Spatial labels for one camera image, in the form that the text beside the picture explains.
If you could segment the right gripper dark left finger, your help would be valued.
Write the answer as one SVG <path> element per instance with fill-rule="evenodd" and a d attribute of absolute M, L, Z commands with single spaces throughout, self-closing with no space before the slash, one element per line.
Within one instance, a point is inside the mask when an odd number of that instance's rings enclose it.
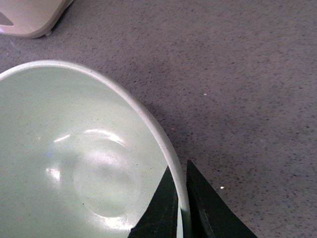
<path fill-rule="evenodd" d="M 177 237 L 178 196 L 169 167 L 166 168 L 154 195 L 130 238 Z"/>

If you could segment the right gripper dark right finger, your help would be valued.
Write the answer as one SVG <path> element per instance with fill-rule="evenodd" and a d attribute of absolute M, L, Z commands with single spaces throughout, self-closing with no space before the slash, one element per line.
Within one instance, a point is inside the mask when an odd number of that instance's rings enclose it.
<path fill-rule="evenodd" d="M 191 160 L 187 161 L 186 187 L 194 237 L 256 237 L 230 210 Z"/>

